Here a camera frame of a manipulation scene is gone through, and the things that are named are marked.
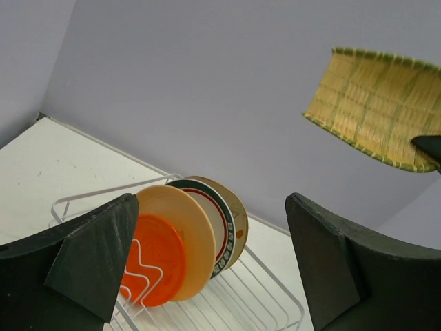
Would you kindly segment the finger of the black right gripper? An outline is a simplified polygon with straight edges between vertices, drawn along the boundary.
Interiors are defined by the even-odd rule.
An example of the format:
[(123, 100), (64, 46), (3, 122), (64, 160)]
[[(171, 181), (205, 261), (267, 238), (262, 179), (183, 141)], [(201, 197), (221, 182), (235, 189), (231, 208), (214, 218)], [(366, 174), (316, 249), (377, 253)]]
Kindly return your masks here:
[(426, 154), (438, 163), (437, 171), (440, 172), (440, 135), (422, 135), (412, 138), (411, 143), (417, 150)]

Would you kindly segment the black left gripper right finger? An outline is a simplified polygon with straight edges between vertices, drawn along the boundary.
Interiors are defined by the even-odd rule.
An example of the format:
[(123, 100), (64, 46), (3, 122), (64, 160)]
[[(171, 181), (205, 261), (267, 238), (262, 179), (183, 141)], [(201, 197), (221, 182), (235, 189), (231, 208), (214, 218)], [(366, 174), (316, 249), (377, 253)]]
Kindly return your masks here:
[(400, 241), (293, 193), (285, 200), (315, 330), (439, 330), (440, 251)]

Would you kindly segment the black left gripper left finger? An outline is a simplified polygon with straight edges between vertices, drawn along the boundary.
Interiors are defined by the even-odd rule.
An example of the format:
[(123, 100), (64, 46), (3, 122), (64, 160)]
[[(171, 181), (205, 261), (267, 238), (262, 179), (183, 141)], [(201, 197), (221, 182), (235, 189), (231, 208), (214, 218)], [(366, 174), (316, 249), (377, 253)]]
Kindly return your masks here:
[(2, 330), (102, 330), (139, 216), (134, 194), (1, 246)]

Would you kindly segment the woven bamboo tray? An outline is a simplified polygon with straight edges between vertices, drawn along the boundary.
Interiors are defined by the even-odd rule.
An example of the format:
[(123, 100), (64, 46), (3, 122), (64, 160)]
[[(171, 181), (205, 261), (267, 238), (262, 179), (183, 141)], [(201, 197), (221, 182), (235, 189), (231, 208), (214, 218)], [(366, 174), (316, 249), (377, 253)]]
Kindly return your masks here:
[(304, 117), (388, 166), (428, 173), (440, 162), (411, 140), (440, 135), (440, 67), (400, 54), (335, 47)]

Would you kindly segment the orange plate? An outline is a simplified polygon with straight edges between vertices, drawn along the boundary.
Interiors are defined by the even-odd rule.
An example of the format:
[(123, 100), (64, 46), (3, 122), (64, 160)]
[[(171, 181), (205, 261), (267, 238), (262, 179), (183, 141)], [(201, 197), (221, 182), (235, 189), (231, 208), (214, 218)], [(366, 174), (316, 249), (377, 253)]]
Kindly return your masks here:
[(121, 294), (135, 305), (171, 301), (187, 273), (187, 255), (178, 232), (164, 218), (140, 214), (121, 281)]

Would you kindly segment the white wire dish rack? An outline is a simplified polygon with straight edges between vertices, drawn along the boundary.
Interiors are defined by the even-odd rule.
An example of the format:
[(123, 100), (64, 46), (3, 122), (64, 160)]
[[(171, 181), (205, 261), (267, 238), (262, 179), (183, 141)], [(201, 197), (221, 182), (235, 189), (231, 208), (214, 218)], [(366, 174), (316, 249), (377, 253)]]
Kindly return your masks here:
[[(126, 193), (167, 185), (177, 174), (114, 186), (57, 199), (51, 207), (54, 223), (62, 223)], [(249, 233), (235, 264), (207, 282), (194, 297), (146, 307), (121, 294), (106, 330), (297, 330), (305, 305), (275, 274), (293, 270), (296, 260), (290, 236), (247, 213)]]

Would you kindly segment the large cream bird plate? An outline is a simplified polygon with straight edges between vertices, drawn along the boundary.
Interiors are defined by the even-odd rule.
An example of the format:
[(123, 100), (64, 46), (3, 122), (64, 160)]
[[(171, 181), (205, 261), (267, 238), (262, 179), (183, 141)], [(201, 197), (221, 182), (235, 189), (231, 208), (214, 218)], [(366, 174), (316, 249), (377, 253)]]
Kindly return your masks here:
[(198, 175), (188, 176), (187, 178), (202, 181), (203, 183), (206, 183), (207, 185), (215, 189), (215, 191), (217, 191), (222, 196), (222, 198), (224, 198), (225, 202), (229, 206), (230, 211), (232, 212), (232, 216), (234, 218), (234, 223), (236, 226), (236, 245), (232, 254), (232, 259), (227, 264), (226, 268), (228, 269), (232, 267), (239, 259), (247, 243), (249, 233), (249, 219), (245, 206), (233, 191), (231, 191), (223, 184), (214, 181), (213, 179)]

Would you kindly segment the plain beige plate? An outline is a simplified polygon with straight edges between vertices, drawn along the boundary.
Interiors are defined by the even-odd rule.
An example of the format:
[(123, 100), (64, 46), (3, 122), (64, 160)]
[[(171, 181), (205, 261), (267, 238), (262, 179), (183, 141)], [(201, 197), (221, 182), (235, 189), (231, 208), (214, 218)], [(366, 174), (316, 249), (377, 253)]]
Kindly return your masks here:
[(202, 207), (188, 193), (171, 185), (153, 185), (136, 194), (141, 214), (165, 218), (183, 240), (187, 273), (171, 301), (194, 297), (214, 271), (216, 242), (212, 225)]

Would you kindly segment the white plate green red rim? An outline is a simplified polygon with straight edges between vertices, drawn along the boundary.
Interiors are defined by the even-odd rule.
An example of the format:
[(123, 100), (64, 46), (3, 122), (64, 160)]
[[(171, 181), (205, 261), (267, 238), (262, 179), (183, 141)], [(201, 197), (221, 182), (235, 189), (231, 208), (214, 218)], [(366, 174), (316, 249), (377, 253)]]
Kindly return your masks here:
[(207, 215), (216, 242), (216, 258), (211, 278), (217, 277), (232, 260), (236, 246), (236, 226), (226, 200), (210, 184), (198, 179), (181, 178), (167, 184), (186, 192)]

